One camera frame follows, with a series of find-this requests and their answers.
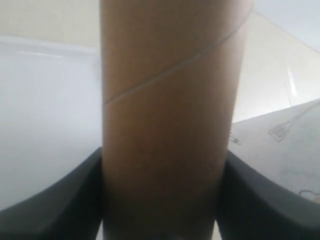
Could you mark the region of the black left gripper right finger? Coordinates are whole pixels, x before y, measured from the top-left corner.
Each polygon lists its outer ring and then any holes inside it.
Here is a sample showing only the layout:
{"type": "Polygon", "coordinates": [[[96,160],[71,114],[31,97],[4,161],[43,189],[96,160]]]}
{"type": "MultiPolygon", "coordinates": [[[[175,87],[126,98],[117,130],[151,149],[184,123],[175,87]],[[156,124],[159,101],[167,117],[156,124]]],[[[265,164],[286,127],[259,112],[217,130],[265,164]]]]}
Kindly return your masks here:
{"type": "Polygon", "coordinates": [[[320,206],[227,153],[217,225],[223,240],[318,240],[320,206]]]}

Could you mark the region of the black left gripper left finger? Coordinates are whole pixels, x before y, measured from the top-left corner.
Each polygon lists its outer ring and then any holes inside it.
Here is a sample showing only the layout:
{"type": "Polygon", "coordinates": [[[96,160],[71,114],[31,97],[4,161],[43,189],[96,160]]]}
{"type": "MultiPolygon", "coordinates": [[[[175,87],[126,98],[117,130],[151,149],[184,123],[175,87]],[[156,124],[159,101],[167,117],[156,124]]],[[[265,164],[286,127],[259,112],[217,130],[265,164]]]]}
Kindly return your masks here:
{"type": "Polygon", "coordinates": [[[95,150],[65,177],[0,212],[2,240],[94,240],[102,221],[102,155],[95,150]]]}

